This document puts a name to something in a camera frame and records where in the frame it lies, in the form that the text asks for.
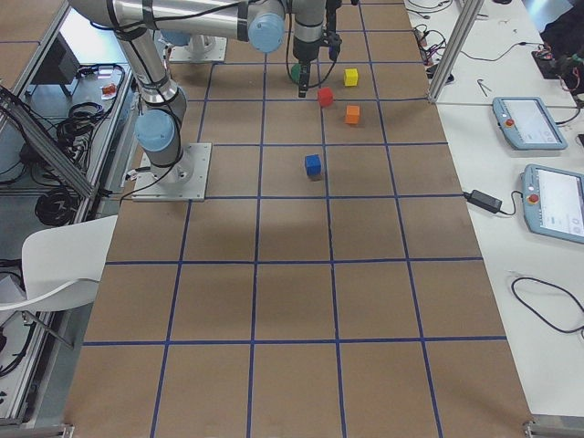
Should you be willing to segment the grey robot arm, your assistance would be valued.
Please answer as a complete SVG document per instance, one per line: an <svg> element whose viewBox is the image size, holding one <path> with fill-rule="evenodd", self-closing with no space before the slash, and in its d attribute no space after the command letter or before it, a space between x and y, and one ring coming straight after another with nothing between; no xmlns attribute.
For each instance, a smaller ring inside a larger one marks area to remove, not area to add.
<svg viewBox="0 0 584 438"><path fill-rule="evenodd" d="M149 30L118 32L116 37L145 105L134 132L150 161L152 177L164 184L177 183L192 170L184 158L181 140L185 94L171 79Z"/></svg>
<svg viewBox="0 0 584 438"><path fill-rule="evenodd" d="M287 15L293 16L293 55L300 65L298 95L309 89L311 63L327 47L340 52L336 33L339 1L71 1L93 25L115 34L151 106L172 101L178 86L170 79L152 40L153 31L223 37L248 42L268 54L282 44Z"/></svg>

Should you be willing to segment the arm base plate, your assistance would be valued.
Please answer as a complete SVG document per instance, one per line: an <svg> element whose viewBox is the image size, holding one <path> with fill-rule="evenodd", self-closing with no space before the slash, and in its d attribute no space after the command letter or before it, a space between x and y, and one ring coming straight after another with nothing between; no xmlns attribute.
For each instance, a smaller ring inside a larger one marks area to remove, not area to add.
<svg viewBox="0 0 584 438"><path fill-rule="evenodd" d="M223 62L227 39L217 36L191 36L186 46L174 46L169 55L171 63L205 64Z"/></svg>
<svg viewBox="0 0 584 438"><path fill-rule="evenodd" d="M203 202L212 156L211 143L188 143L182 146L182 158L171 169L151 166L144 152L140 172L135 180L131 200L135 202Z"/></svg>

